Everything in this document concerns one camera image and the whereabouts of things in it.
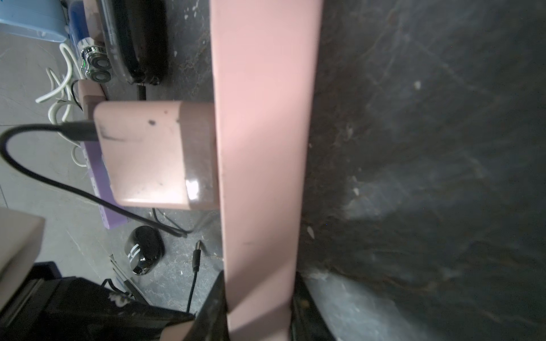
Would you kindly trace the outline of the black silver shaver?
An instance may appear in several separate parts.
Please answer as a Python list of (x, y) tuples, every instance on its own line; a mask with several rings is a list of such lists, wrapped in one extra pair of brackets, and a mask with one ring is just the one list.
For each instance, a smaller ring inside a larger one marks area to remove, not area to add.
[(100, 0), (99, 14), (114, 74), (129, 85), (158, 85), (166, 75), (166, 4), (154, 0)]
[(132, 231), (125, 243), (125, 254), (132, 273), (148, 274), (165, 255), (165, 246), (159, 231), (150, 226), (140, 226)]

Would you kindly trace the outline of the pink USB charger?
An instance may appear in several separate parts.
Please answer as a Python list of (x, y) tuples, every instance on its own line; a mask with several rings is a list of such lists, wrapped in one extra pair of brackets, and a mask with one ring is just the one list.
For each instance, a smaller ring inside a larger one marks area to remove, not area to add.
[(92, 80), (79, 80), (78, 99), (86, 119), (93, 119), (94, 111), (99, 103), (107, 100), (101, 85)]

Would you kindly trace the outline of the purple power strip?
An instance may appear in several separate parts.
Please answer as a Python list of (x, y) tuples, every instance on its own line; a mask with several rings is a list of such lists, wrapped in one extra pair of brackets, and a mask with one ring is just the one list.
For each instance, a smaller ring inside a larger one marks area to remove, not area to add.
[[(82, 142), (81, 146), (95, 196), (117, 206), (110, 187), (107, 169), (102, 160), (100, 144), (98, 142)], [(129, 221), (127, 217), (101, 205), (99, 212), (107, 230), (121, 227)]]

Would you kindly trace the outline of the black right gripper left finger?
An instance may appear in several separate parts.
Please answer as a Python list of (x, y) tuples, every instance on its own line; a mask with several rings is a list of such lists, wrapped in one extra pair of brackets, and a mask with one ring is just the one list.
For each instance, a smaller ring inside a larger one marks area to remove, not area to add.
[(183, 341), (229, 341), (227, 312), (225, 277), (221, 271)]

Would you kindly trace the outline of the blue shaver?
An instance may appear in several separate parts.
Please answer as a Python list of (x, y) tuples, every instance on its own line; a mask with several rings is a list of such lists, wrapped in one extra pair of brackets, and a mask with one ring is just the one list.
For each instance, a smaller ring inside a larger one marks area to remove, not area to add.
[(97, 83), (112, 79), (97, 1), (68, 1), (68, 30), (83, 77)]

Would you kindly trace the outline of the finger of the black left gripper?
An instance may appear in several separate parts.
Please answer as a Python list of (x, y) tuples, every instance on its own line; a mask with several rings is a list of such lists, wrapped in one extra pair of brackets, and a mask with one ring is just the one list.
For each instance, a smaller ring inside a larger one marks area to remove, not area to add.
[(55, 280), (43, 312), (44, 340), (158, 340), (191, 313), (147, 305), (83, 278)]

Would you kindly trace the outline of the pink power strip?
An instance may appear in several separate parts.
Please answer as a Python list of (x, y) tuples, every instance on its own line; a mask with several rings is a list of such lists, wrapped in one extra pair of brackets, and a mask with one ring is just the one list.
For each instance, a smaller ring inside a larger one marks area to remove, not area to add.
[(227, 328), (288, 340), (321, 1), (212, 1)]

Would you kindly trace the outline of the light blue alarm clock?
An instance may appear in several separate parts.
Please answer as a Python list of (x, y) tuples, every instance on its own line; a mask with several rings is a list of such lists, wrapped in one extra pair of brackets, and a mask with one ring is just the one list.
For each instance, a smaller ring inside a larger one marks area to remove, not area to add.
[(68, 39), (61, 1), (1, 1), (1, 32), (15, 36), (62, 43)]

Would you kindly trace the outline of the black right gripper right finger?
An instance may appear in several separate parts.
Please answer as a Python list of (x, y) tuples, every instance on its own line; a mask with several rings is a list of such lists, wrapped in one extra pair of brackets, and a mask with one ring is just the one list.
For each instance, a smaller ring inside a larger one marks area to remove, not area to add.
[(295, 276), (291, 310), (291, 340), (336, 341), (299, 272)]

